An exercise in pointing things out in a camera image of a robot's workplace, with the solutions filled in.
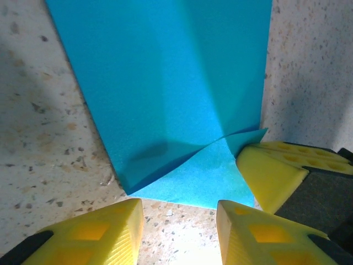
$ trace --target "yellow plastic part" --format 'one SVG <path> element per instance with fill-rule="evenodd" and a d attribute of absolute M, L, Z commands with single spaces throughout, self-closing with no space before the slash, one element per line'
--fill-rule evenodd
<path fill-rule="evenodd" d="M 308 237 L 314 228 L 229 200 L 217 207 L 223 265 L 334 265 Z"/>
<path fill-rule="evenodd" d="M 125 200 L 42 229 L 54 235 L 23 264 L 133 265 L 142 229 L 141 199 Z"/>
<path fill-rule="evenodd" d="M 251 146 L 241 151 L 236 163 L 261 208 L 268 213 L 275 213 L 308 174 L 306 169 L 283 163 Z"/>
<path fill-rule="evenodd" d="M 264 149 L 270 149 L 279 152 L 287 152 L 293 155 L 299 156 L 309 156 L 316 158 L 317 160 L 331 160 L 340 163 L 348 164 L 350 161 L 341 157 L 336 153 L 332 153 L 323 149 L 308 147 L 308 146 L 300 146 L 287 144 L 285 142 L 274 141 L 274 142 L 261 142 L 259 144 L 253 144 L 252 146 Z"/>

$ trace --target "blue paper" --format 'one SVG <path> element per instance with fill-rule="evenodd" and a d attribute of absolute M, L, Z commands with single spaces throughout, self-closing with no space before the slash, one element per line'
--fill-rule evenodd
<path fill-rule="evenodd" d="M 254 196 L 236 166 L 234 154 L 246 144 L 259 142 L 265 132 L 257 130 L 222 138 L 131 196 L 211 209 L 217 208 L 219 200 L 253 207 Z"/>
<path fill-rule="evenodd" d="M 258 129 L 271 0 L 47 4 L 127 194 Z"/>

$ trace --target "granite surface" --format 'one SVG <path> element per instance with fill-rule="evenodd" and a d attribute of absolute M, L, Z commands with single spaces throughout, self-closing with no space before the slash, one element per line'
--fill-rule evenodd
<path fill-rule="evenodd" d="M 266 140 L 353 150 L 353 1 L 274 0 Z M 44 1 L 0 1 L 0 255 L 127 198 Z M 143 200 L 138 264 L 221 264 L 215 211 Z"/>

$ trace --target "speckled countertop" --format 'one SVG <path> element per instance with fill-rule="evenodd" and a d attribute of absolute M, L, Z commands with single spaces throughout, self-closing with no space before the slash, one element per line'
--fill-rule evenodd
<path fill-rule="evenodd" d="M 353 150 L 353 1 L 274 0 L 266 140 Z M 42 0 L 0 1 L 0 255 L 126 199 Z M 221 264 L 215 211 L 143 200 L 138 264 Z"/>

